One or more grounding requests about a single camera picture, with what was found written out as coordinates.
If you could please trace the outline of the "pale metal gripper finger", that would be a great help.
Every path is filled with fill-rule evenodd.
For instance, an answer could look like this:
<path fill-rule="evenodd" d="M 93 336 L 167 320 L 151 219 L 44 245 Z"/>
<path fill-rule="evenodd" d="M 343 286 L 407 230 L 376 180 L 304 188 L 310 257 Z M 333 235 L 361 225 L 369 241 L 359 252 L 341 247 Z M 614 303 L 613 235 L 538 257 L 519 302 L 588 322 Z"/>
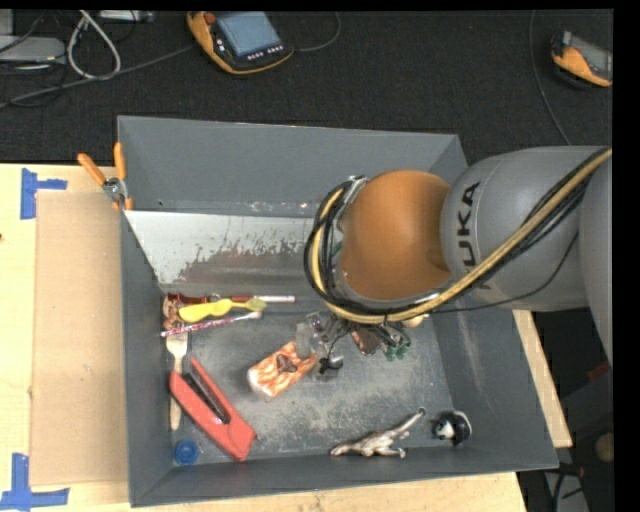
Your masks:
<path fill-rule="evenodd" d="M 323 335 L 324 321 L 318 312 L 308 314 L 296 325 L 295 345 L 300 359 L 308 359 L 314 354 L 326 352 Z"/>
<path fill-rule="evenodd" d="M 344 365 L 344 355 L 334 341 L 327 346 L 327 351 L 319 360 L 317 377 L 323 381 L 336 379 Z"/>

